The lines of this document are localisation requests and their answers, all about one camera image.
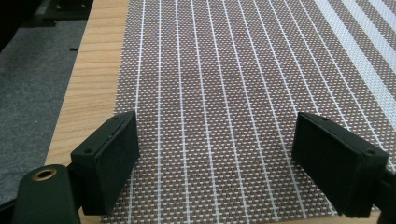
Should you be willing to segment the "black stand base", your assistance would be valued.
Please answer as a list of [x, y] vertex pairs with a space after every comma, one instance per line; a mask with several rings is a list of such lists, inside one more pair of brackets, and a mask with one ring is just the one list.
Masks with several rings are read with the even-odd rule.
[[34, 18], [37, 27], [54, 26], [57, 21], [87, 20], [93, 0], [49, 0], [43, 14]]

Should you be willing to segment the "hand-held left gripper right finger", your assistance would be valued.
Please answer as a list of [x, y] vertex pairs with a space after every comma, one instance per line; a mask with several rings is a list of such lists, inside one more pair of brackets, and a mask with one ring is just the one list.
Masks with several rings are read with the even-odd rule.
[[368, 217], [374, 206], [389, 211], [389, 154], [356, 134], [300, 112], [291, 155], [338, 214]]

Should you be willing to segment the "brown white striped woven placemat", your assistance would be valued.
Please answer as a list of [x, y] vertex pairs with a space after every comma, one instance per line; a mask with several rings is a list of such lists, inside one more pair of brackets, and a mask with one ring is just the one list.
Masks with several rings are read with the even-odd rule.
[[130, 0], [116, 109], [135, 111], [140, 156], [103, 224], [331, 216], [292, 161], [296, 118], [396, 171], [396, 0]]

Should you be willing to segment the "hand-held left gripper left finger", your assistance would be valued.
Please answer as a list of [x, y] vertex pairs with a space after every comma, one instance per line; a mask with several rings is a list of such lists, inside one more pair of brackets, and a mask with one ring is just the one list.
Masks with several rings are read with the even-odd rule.
[[139, 157], [134, 111], [111, 117], [72, 151], [75, 174], [83, 180], [85, 215], [114, 210]]

